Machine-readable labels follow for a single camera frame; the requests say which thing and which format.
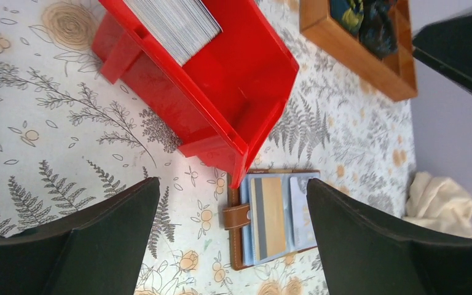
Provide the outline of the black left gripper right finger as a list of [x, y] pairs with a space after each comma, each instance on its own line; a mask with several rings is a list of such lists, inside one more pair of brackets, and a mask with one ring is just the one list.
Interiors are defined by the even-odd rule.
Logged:
[[331, 294], [472, 294], [472, 239], [403, 221], [323, 181], [307, 203]]

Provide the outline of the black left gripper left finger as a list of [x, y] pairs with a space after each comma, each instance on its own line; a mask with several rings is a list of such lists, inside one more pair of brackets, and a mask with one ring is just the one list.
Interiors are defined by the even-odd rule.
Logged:
[[0, 294], [133, 294], [159, 204], [158, 178], [0, 237]]

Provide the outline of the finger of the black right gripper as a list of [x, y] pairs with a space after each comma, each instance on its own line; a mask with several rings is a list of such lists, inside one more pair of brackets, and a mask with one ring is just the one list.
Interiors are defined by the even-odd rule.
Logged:
[[472, 14], [424, 26], [413, 56], [472, 94]]

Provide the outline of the light blue card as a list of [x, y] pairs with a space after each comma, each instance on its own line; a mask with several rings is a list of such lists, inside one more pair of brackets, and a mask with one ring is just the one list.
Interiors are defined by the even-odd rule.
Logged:
[[307, 203], [307, 185], [318, 173], [295, 173], [289, 179], [294, 246], [304, 250], [317, 245]]

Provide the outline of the brown leather card holder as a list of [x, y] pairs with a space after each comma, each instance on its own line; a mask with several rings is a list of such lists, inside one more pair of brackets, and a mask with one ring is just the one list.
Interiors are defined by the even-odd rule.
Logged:
[[320, 172], [318, 170], [254, 169], [250, 170], [249, 173], [243, 178], [239, 188], [229, 190], [227, 206], [222, 211], [222, 220], [225, 230], [229, 232], [230, 263], [234, 270], [243, 270], [260, 265], [255, 264], [255, 250], [253, 246], [252, 233], [253, 226], [251, 224], [252, 212], [250, 200], [250, 180], [253, 178], [279, 177], [281, 179], [283, 206], [285, 210], [287, 250], [284, 254], [277, 256], [275, 259], [281, 258], [291, 253], [304, 252], [315, 248], [314, 246], [304, 250], [295, 249], [289, 187], [289, 179], [293, 174], [313, 172], [318, 173], [320, 177]]

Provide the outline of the orange card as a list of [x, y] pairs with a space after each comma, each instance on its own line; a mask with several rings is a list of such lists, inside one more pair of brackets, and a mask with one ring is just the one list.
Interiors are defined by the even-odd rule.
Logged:
[[251, 179], [250, 200], [254, 257], [258, 265], [275, 259], [287, 250], [281, 179]]

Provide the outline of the red plastic bin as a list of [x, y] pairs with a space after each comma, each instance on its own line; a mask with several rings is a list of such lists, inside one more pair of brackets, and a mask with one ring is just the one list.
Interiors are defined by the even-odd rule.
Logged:
[[130, 87], [176, 133], [184, 156], [228, 172], [236, 187], [281, 117], [299, 66], [254, 1], [205, 5], [222, 31], [182, 66], [123, 1], [103, 1], [92, 49], [103, 77]]

